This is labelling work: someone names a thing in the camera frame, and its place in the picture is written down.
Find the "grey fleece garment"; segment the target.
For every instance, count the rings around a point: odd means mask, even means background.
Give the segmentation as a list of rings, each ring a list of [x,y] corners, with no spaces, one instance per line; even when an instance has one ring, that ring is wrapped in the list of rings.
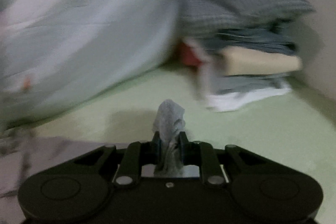
[[[177,149],[178,134],[185,129],[185,110],[172,100],[163,101],[153,123],[161,140],[161,158],[155,163],[155,177],[183,177]],[[1,197],[15,196],[29,175],[96,149],[100,143],[63,137],[39,138],[29,127],[15,127],[1,133]]]

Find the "stack of folded clothes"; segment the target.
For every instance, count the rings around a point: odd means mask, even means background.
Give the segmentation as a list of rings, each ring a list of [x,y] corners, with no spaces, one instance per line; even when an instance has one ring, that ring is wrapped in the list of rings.
[[[302,68],[288,34],[314,12],[308,0],[179,0],[183,43],[198,60],[198,87],[209,109],[235,111],[291,91]]]

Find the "pale green storage bag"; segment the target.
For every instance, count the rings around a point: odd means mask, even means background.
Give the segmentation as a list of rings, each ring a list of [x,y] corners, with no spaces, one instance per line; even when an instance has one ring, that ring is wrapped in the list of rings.
[[[1,0],[1,128],[158,66],[177,18],[177,0]]]

